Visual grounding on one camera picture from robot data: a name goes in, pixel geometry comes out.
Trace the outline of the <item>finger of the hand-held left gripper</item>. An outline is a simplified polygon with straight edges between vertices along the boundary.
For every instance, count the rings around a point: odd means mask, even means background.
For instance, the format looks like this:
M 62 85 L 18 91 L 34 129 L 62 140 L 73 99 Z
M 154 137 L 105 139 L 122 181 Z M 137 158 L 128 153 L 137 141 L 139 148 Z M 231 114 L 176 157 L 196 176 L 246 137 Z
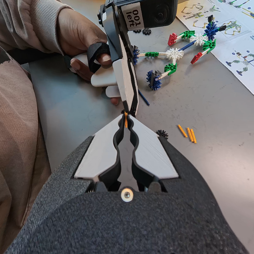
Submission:
M 132 87 L 131 75 L 129 71 L 128 58 L 125 47 L 121 37 L 119 37 L 119 40 L 122 50 L 122 59 L 118 59 L 113 62 L 113 69 L 124 109 L 126 112 L 129 112 L 134 97 L 134 91 Z
M 137 86 L 137 76 L 135 72 L 135 65 L 137 63 L 138 59 L 138 54 L 139 54 L 139 49 L 137 46 L 132 46 L 130 39 L 126 38 L 126 42 L 128 43 L 128 46 L 125 46 L 125 50 L 127 53 L 127 58 L 128 58 L 128 67 L 129 67 L 129 72 L 131 75 L 131 82 L 132 82 L 132 88 L 134 91 L 134 97 L 132 100 L 132 105 L 131 107 L 136 108 L 136 114 L 138 110 L 138 105 L 139 105 L 139 95 L 138 95 L 138 86 Z

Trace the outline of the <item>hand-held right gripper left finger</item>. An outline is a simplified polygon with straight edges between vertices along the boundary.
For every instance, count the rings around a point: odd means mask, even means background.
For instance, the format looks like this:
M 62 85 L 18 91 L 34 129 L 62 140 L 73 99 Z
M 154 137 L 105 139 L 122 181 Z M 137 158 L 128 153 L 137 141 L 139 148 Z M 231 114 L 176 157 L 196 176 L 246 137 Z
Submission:
M 93 135 L 74 174 L 76 179 L 103 182 L 106 188 L 115 184 L 121 173 L 118 145 L 124 136 L 124 115 L 121 114 Z

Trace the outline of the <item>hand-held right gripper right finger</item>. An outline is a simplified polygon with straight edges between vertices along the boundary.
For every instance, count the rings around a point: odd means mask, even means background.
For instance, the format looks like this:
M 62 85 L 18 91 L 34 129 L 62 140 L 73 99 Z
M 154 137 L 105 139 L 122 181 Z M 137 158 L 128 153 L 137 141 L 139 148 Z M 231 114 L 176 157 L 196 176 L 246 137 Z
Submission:
M 127 116 L 127 123 L 134 146 L 132 174 L 137 183 L 148 189 L 152 182 L 163 186 L 162 180 L 179 178 L 161 142 L 163 138 L 131 115 Z

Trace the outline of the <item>thin blue rod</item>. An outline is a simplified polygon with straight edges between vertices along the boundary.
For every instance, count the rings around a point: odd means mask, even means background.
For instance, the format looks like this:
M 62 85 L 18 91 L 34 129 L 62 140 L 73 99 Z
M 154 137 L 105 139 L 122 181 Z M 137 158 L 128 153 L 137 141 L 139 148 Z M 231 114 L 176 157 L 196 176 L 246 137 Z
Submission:
M 143 101 L 146 103 L 147 106 L 150 105 L 150 103 L 148 102 L 148 100 L 144 97 L 144 95 L 141 93 L 141 91 L 138 89 L 138 94 L 141 96 L 141 98 L 143 99 Z

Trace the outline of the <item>colourful construction toy figure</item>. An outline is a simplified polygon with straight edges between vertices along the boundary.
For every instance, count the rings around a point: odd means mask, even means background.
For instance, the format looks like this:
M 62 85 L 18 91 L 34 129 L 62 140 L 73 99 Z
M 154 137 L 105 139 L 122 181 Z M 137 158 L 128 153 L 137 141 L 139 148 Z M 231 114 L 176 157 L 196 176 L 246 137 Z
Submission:
M 172 62 L 164 67 L 164 72 L 160 71 L 149 71 L 147 73 L 147 82 L 148 86 L 156 91 L 161 87 L 161 79 L 173 74 L 177 70 L 177 60 L 183 58 L 184 50 L 188 49 L 191 46 L 202 46 L 202 52 L 198 52 L 192 59 L 191 64 L 197 62 L 205 54 L 211 52 L 216 46 L 215 35 L 217 32 L 225 31 L 227 25 L 224 24 L 220 27 L 217 27 L 217 24 L 213 21 L 213 15 L 208 17 L 208 23 L 203 34 L 195 33 L 195 30 L 188 30 L 181 33 L 179 36 L 176 33 L 172 33 L 169 36 L 168 45 L 172 46 L 179 39 L 189 39 L 190 43 L 186 46 L 178 48 L 170 48 L 166 52 L 145 52 L 140 53 L 137 46 L 133 46 L 133 62 L 134 65 L 138 62 L 139 57 L 158 57 L 166 56 L 167 59 Z

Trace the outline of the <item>person's left forearm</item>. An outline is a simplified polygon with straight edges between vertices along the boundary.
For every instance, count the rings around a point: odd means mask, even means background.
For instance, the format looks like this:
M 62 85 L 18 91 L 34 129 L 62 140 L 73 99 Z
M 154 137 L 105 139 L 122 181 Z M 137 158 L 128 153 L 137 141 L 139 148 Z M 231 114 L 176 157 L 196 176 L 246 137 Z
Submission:
M 1 0 L 0 45 L 6 51 L 34 48 L 45 53 L 62 53 L 57 38 L 57 18 L 64 8 L 56 0 Z

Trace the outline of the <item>person's left hand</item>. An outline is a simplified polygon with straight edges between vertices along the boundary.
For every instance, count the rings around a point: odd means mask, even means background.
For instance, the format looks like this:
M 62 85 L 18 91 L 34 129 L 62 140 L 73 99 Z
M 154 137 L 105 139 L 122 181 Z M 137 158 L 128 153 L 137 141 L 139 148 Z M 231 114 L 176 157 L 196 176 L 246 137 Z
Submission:
M 87 51 L 91 44 L 106 43 L 106 34 L 82 14 L 70 8 L 63 8 L 57 18 L 57 36 L 62 51 L 76 56 Z M 97 58 L 101 65 L 111 65 L 111 57 L 101 54 Z M 76 58 L 70 62 L 74 71 L 84 80 L 91 81 L 93 73 L 89 67 Z

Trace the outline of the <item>folded paper instruction sheet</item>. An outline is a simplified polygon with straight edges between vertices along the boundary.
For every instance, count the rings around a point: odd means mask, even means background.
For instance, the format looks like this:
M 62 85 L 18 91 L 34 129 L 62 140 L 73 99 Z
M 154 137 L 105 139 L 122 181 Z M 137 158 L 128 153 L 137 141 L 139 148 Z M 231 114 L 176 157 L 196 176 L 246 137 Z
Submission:
M 213 15 L 217 27 L 226 30 L 215 35 L 212 54 L 225 65 L 240 82 L 254 93 L 254 1 L 253 0 L 193 0 L 178 4 L 177 18 L 198 34 Z

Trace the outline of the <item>person's beige sweatshirt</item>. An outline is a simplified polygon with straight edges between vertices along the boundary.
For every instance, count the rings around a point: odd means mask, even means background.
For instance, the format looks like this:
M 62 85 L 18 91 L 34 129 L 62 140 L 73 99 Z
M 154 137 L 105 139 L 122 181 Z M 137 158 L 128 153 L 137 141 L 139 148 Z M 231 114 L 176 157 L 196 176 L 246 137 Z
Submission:
M 51 174 L 33 85 L 1 48 L 1 230 L 21 227 Z

